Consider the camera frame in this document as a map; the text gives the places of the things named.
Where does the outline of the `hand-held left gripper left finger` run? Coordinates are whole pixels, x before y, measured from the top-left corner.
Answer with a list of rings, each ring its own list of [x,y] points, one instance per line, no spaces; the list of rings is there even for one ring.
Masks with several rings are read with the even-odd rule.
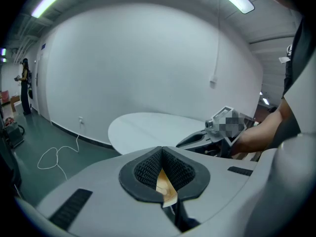
[[[149,150],[135,151],[96,162],[52,190],[37,206],[45,218],[77,190],[92,195],[68,228],[70,233],[177,233],[159,203],[140,202],[119,183],[120,169]]]

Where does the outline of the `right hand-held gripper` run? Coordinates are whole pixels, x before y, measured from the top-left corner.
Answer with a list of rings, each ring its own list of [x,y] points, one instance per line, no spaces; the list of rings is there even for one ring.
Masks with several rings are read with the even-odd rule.
[[[190,152],[229,158],[232,147],[246,131],[247,125],[253,124],[253,119],[238,112],[236,109],[224,106],[210,119],[205,121],[205,130],[194,132],[177,144],[177,148]]]

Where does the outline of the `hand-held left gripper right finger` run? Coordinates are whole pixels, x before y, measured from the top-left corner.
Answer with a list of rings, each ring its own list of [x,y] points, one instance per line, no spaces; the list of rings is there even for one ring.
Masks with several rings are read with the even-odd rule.
[[[178,193],[176,224],[245,224],[257,200],[257,162],[162,148],[163,169]]]

